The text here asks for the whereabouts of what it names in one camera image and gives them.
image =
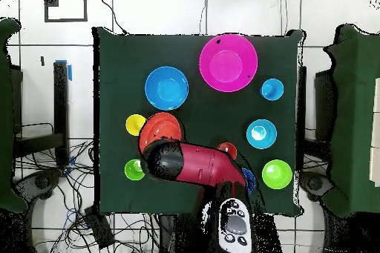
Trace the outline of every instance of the small blue bowl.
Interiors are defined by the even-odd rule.
[[[169,66],[151,72],[145,82],[145,95],[156,108],[164,111],[180,107],[189,93],[189,84],[183,73]]]
[[[246,129],[246,138],[254,148],[265,149],[275,142],[277,130],[270,121],[259,119],[252,122]]]
[[[278,79],[268,79],[261,86],[260,94],[268,100],[277,100],[284,93],[284,85]]]
[[[246,181],[246,189],[248,191],[248,194],[251,194],[256,188],[255,175],[250,170],[245,168],[242,168],[241,171],[243,172],[244,179]]]

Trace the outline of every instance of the magenta bowl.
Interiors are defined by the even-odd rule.
[[[220,35],[202,49],[199,69],[206,83],[217,91],[239,91],[255,76],[258,55],[251,42],[243,36]]]

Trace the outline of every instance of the lime green bowl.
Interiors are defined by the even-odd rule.
[[[129,160],[124,167],[124,172],[127,178],[133,181],[141,180],[145,176],[140,160]]]
[[[293,178],[292,169],[282,160],[271,160],[265,164],[262,175],[264,183],[275,190],[285,188]]]

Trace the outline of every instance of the plastic bowl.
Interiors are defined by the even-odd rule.
[[[259,119],[249,125],[246,130],[246,138],[254,148],[269,148],[277,138],[277,130],[270,121]]]
[[[261,86],[260,94],[265,99],[278,100],[284,93],[284,85],[278,79],[268,79]]]
[[[199,69],[205,82],[217,91],[239,91],[252,81],[258,69],[258,55],[243,36],[219,35],[202,49]]]
[[[233,144],[229,142],[225,142],[225,143],[220,144],[217,147],[217,149],[219,149],[220,151],[225,151],[226,153],[229,154],[229,156],[232,157],[233,160],[236,160],[236,157],[238,155],[238,150]]]
[[[140,116],[139,114],[132,114],[125,121],[125,127],[129,134],[138,136],[141,128],[144,126],[146,118]]]
[[[265,164],[262,172],[264,183],[275,190],[285,188],[292,181],[290,166],[282,160],[271,160]]]
[[[140,153],[156,139],[182,139],[180,123],[172,114],[159,112],[151,116],[142,127],[139,135]]]
[[[160,110],[169,111],[180,107],[189,93],[185,75],[169,66],[151,72],[145,82],[148,101]]]
[[[128,179],[133,181],[141,180],[145,176],[140,160],[129,160],[125,164],[124,173]]]
[[[246,181],[246,189],[248,191],[248,194],[251,194],[253,190],[256,188],[256,178],[253,172],[251,172],[248,169],[242,168],[241,171],[243,172],[244,179]]]

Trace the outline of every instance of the red bowl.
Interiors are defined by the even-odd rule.
[[[225,142],[225,143],[220,144],[217,147],[217,149],[219,149],[220,151],[225,151],[226,153],[229,154],[229,156],[232,157],[233,160],[236,160],[236,156],[238,155],[238,150],[233,144]]]
[[[181,127],[178,120],[172,114],[167,112],[159,112],[146,120],[139,134],[139,149],[140,153],[151,142],[156,139],[182,139]]]

